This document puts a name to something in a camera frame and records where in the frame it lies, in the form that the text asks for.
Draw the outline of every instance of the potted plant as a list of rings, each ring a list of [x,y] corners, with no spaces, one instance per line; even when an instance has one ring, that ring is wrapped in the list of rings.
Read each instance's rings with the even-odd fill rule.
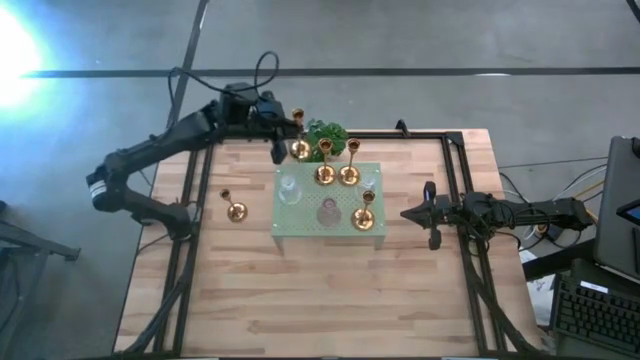
[[[322,162],[324,160],[322,151],[318,149],[318,141],[320,139],[330,139],[333,142],[331,156],[339,156],[346,147],[348,137],[347,131],[336,123],[325,124],[322,120],[311,119],[306,140],[311,145],[312,151],[307,161]]]

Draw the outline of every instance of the wooden table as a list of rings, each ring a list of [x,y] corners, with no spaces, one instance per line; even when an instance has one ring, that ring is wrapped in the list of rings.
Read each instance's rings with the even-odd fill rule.
[[[462,131],[476,191],[502,197],[488,131]],[[285,242],[284,257],[270,235],[275,165],[269,149],[268,143],[246,141],[226,141],[215,149],[183,356],[476,354],[455,229],[441,227],[442,247],[430,251],[428,232],[400,217],[401,210],[422,201],[425,181],[435,181],[439,194],[448,192],[439,141],[363,141],[356,161],[380,162],[383,172],[389,233],[381,250],[360,240],[317,239]],[[173,202],[180,196],[187,158],[184,153],[160,163],[155,199]],[[227,219],[228,204],[218,197],[223,188],[249,207],[245,222]],[[161,226],[146,228],[140,245],[164,232]],[[157,310],[170,248],[163,240],[138,256],[115,350],[131,344]],[[493,238],[489,257],[500,305],[538,346],[514,240]],[[484,307],[483,318],[495,348]]]

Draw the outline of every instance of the black keyboard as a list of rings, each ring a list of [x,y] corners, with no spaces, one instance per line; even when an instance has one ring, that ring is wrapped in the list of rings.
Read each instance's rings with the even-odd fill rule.
[[[640,298],[557,276],[551,328],[640,359]]]

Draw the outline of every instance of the gold candlestick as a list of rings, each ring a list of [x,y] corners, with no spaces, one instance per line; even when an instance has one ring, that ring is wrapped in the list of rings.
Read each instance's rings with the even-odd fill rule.
[[[364,202],[363,209],[356,209],[351,215],[351,223],[360,231],[370,230],[376,222],[376,216],[373,211],[369,210],[369,205],[375,200],[376,194],[373,191],[367,190],[362,194],[362,201]]]
[[[298,160],[298,162],[303,162],[311,157],[311,145],[302,140],[302,131],[304,129],[304,110],[293,109],[291,111],[291,117],[293,117],[293,120],[298,124],[300,130],[298,131],[298,138],[291,143],[289,153],[294,159]]]
[[[220,197],[229,202],[229,208],[227,209],[227,217],[231,222],[241,222],[249,215],[249,209],[243,203],[234,203],[231,201],[231,192],[229,189],[223,189],[220,191]]]
[[[349,157],[349,166],[343,166],[338,172],[340,175],[338,179],[340,179],[342,185],[353,186],[360,181],[360,171],[352,166],[353,156],[358,152],[359,148],[360,140],[349,139],[349,141],[347,141],[347,149],[349,149],[349,153],[351,153],[351,156]]]
[[[327,165],[327,156],[331,154],[333,142],[330,139],[323,138],[318,141],[318,148],[324,154],[324,164],[318,166],[314,173],[314,178],[318,185],[329,185],[336,179],[336,169]]]

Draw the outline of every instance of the gray floor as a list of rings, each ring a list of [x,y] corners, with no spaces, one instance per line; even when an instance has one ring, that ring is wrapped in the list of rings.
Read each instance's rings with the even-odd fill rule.
[[[181,65],[197,5],[4,4],[35,37],[46,70]],[[623,0],[211,0],[194,68],[252,68],[270,49],[284,68],[636,66],[639,34]],[[13,358],[105,355],[140,227],[125,213],[93,210],[84,177],[109,151],[164,128],[166,80],[29,83],[30,98],[0,108],[0,199],[12,207],[9,220],[82,254],[76,263],[49,262]],[[389,128],[399,118],[413,128],[488,128],[504,172],[529,199],[543,200],[604,161],[530,164],[606,156],[611,136],[638,135],[639,86],[634,76],[528,76],[283,78],[270,88],[285,107],[348,128]],[[213,97],[190,82],[182,113]],[[149,190],[139,175],[130,185]],[[589,207],[597,211],[598,200]]]

